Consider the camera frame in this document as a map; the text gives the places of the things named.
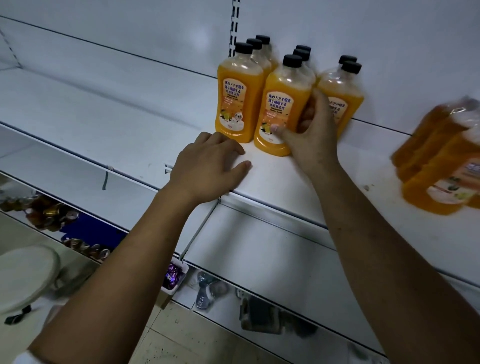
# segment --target person's right hand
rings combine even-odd
[[[272,125],[270,130],[288,145],[300,168],[311,177],[319,167],[338,163],[336,125],[328,97],[317,88],[312,90],[303,116],[307,120],[299,125],[299,130],[306,129],[304,133],[293,133],[278,125]]]

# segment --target product label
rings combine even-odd
[[[288,116],[292,109],[293,99],[283,92],[268,92],[266,95],[265,109],[260,125],[260,136],[272,144],[282,144],[283,140],[277,138],[270,131],[270,125],[278,124],[286,126]]]
[[[247,86],[239,80],[226,78],[223,80],[223,97],[220,107],[220,123],[229,130],[243,130],[243,101]]]
[[[348,108],[348,103],[345,100],[337,97],[329,97],[328,101],[330,101],[330,109],[332,109],[335,124],[338,125],[340,123],[340,119],[342,119],[343,113]]]
[[[442,204],[465,204],[480,192],[480,156],[469,159],[451,177],[427,189],[432,199]]]

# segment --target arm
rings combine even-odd
[[[328,99],[307,131],[274,133],[312,181],[359,305],[393,363],[480,362],[480,316],[380,215],[336,155]]]
[[[30,352],[45,363],[127,363],[193,209],[235,188],[250,162],[224,170],[231,152],[220,133],[201,133],[177,158],[170,182],[132,231],[38,335]]]

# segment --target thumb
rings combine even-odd
[[[252,166],[252,162],[249,160],[244,160],[243,162],[239,163],[236,167],[232,168],[231,171],[227,172],[227,181],[228,181],[228,190],[231,191],[236,188],[240,182],[245,178],[250,167]]]
[[[287,143],[288,146],[291,146],[297,137],[296,133],[291,132],[285,126],[280,126],[277,124],[270,125],[270,131],[273,133],[273,135],[278,136],[285,143]]]

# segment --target person's right arm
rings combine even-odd
[[[272,131],[312,181],[348,282],[385,353],[393,363],[480,363],[480,316],[352,182],[337,159],[328,99],[317,90],[312,98],[305,133]]]

